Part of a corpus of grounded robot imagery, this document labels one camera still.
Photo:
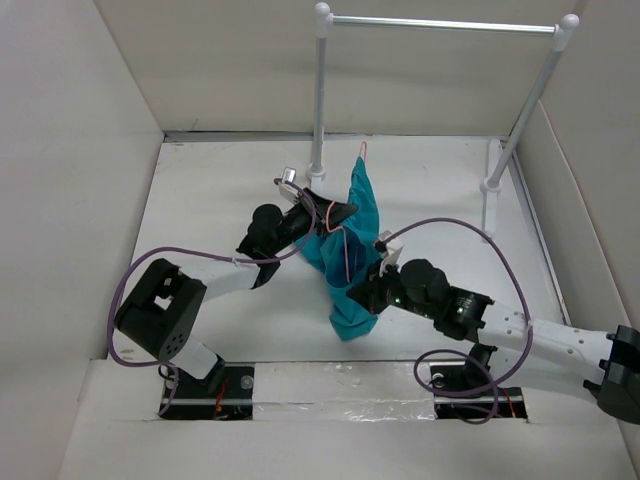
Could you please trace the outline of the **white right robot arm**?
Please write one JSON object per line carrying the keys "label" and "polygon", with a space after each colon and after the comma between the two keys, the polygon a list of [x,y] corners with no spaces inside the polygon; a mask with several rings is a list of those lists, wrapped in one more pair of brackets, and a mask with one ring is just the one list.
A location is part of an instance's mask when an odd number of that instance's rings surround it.
{"label": "white right robot arm", "polygon": [[455,287],[425,259],[374,264],[348,297],[371,314],[396,307],[432,321],[443,336],[472,343],[463,365],[424,383],[460,406],[501,387],[536,388],[593,401],[605,414],[639,422],[639,332],[592,331],[533,319]]}

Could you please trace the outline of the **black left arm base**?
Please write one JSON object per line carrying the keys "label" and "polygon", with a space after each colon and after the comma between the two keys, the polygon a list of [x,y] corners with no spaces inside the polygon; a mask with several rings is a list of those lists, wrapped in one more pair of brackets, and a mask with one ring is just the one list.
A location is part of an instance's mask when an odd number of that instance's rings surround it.
{"label": "black left arm base", "polygon": [[208,391],[203,383],[184,371],[173,397],[174,375],[170,369],[159,367],[163,380],[159,417],[164,420],[189,421],[245,421],[253,419],[253,391],[255,364],[230,363],[214,371],[214,387]]}

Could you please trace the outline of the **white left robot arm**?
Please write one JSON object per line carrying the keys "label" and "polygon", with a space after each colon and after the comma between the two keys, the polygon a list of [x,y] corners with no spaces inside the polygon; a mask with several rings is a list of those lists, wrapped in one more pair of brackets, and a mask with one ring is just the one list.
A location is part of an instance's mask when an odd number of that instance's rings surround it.
{"label": "white left robot arm", "polygon": [[156,361],[175,365],[173,378],[188,378],[201,396],[220,390],[225,366],[219,355],[190,338],[202,304],[262,287],[280,267],[281,251],[294,243],[302,246],[313,235],[327,235],[359,210],[308,188],[297,192],[282,184],[280,191],[293,207],[287,212],[274,204],[257,207],[236,256],[224,260],[201,253],[203,261],[192,267],[156,259],[115,314],[118,331]]}

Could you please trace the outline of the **pink wire hanger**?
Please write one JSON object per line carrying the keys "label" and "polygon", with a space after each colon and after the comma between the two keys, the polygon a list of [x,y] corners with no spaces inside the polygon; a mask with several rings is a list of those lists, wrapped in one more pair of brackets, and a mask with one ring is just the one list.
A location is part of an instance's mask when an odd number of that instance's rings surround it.
{"label": "pink wire hanger", "polygon": [[[359,148],[359,152],[358,152],[358,157],[362,159],[363,162],[366,162],[367,160],[367,153],[368,153],[368,144],[366,141],[362,141],[360,144],[360,148]],[[345,262],[345,276],[346,276],[346,281],[348,283],[351,282],[351,269],[350,269],[350,265],[349,265],[349,252],[348,252],[348,235],[347,232],[345,230],[345,228],[341,225],[340,222],[336,221],[335,224],[331,223],[331,213],[334,209],[334,207],[336,206],[337,202],[336,201],[332,201],[326,211],[325,214],[325,228],[326,231],[328,233],[335,233],[337,231],[340,231],[342,233],[342,237],[343,237],[343,253],[344,253],[344,262]]]}

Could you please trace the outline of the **teal t shirt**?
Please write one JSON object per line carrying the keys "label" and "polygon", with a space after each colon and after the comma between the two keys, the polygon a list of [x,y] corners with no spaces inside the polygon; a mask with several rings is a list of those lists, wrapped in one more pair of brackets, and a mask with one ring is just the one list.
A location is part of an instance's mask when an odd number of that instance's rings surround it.
{"label": "teal t shirt", "polygon": [[365,279],[371,264],[380,259],[374,248],[380,218],[365,160],[359,157],[351,172],[347,201],[358,207],[343,228],[326,237],[314,235],[302,245],[300,255],[324,277],[332,310],[330,323],[344,342],[368,335],[377,316],[347,296],[350,288]]}

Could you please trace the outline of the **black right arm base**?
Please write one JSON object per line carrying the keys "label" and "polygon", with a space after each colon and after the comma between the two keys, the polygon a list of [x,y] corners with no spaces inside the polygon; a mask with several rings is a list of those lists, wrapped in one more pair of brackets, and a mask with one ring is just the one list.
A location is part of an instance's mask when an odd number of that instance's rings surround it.
{"label": "black right arm base", "polygon": [[498,353],[496,347],[476,344],[468,353],[436,349],[425,356],[430,374],[429,387],[452,392],[483,388],[479,393],[460,398],[435,394],[437,420],[456,419],[467,424],[480,424],[489,419],[528,419],[524,395],[519,387],[489,386],[491,380],[501,376],[498,366],[509,367],[509,360],[496,363]]}

